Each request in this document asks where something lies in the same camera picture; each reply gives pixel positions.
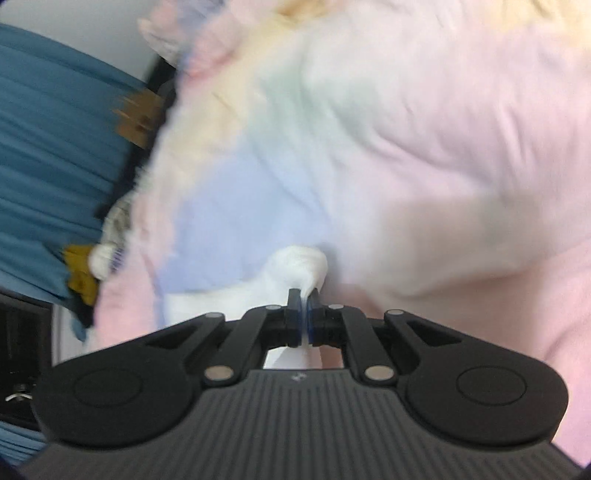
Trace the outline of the white zip-up sweatshirt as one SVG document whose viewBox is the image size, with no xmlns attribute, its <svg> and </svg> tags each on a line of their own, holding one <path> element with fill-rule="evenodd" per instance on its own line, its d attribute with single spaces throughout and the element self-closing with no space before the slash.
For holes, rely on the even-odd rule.
<svg viewBox="0 0 591 480">
<path fill-rule="evenodd" d="M 168 293 L 163 297 L 163 320 L 172 326 L 211 312 L 237 321 L 249 309 L 287 303 L 291 289 L 305 299 L 325 283 L 329 263 L 321 250 L 288 246 L 270 256 L 256 275 L 235 285 L 213 290 Z"/>
</svg>

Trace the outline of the brown paper bag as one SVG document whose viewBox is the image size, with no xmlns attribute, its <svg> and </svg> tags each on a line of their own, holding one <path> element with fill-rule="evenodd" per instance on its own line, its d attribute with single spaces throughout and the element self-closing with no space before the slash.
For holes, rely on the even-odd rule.
<svg viewBox="0 0 591 480">
<path fill-rule="evenodd" d="M 122 106 L 114 111 L 118 118 L 116 133 L 131 144 L 144 148 L 155 128 L 162 103 L 160 96 L 146 89 L 124 97 Z"/>
</svg>

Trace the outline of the grey white crumpled clothes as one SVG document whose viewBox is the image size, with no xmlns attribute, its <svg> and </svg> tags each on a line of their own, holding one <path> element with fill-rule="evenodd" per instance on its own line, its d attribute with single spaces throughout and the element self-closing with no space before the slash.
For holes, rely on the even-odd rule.
<svg viewBox="0 0 591 480">
<path fill-rule="evenodd" d="M 134 197 L 130 191 L 115 202 L 104 219 L 100 241 L 90 251 L 88 267 L 98 281 L 105 281 L 123 263 Z"/>
</svg>

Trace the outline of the pastel tie-dye duvet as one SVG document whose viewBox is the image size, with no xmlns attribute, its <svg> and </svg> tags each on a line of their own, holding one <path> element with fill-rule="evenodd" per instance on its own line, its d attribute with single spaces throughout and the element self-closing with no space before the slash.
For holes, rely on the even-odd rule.
<svg viewBox="0 0 591 480">
<path fill-rule="evenodd" d="M 314 247 L 329 302 L 549 363 L 589 461 L 588 2 L 162 1 L 139 28 L 177 98 L 92 348 Z"/>
</svg>

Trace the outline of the dark window with frame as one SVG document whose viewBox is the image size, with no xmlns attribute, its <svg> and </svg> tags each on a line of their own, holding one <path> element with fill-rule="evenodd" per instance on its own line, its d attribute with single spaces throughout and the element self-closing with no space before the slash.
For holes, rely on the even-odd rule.
<svg viewBox="0 0 591 480">
<path fill-rule="evenodd" d="M 39 431 L 32 392 L 52 366 L 52 305 L 1 291 L 1 420 Z"/>
</svg>

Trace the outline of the black bedside bench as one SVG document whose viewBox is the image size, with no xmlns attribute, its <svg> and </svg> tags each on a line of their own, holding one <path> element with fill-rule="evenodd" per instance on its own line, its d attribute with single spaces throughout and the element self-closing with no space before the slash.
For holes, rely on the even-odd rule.
<svg viewBox="0 0 591 480">
<path fill-rule="evenodd" d="M 125 97 L 123 107 L 116 111 L 116 133 L 131 147 L 108 199 L 95 211 L 97 219 L 103 220 L 115 202 L 132 190 L 140 169 L 147 165 L 157 134 L 176 100 L 175 75 L 176 69 L 158 58 L 144 87 Z"/>
</svg>

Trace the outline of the mustard yellow garment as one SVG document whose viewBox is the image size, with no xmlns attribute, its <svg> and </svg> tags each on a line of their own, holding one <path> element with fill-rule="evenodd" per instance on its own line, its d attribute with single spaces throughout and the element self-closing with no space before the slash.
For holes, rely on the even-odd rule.
<svg viewBox="0 0 591 480">
<path fill-rule="evenodd" d="M 69 272 L 67 286 L 78 294 L 87 306 L 93 306 L 98 296 L 98 281 L 92 275 L 89 258 L 92 245 L 68 245 L 64 251 L 64 262 Z"/>
</svg>

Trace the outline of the blue right curtain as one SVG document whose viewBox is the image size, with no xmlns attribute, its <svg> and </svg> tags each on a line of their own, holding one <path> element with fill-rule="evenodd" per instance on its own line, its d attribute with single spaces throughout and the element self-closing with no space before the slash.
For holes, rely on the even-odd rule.
<svg viewBox="0 0 591 480">
<path fill-rule="evenodd" d="M 63 306 L 80 340 L 92 310 L 63 253 L 94 244 L 130 145 L 115 109 L 142 82 L 57 41 L 1 27 L 1 287 Z"/>
</svg>

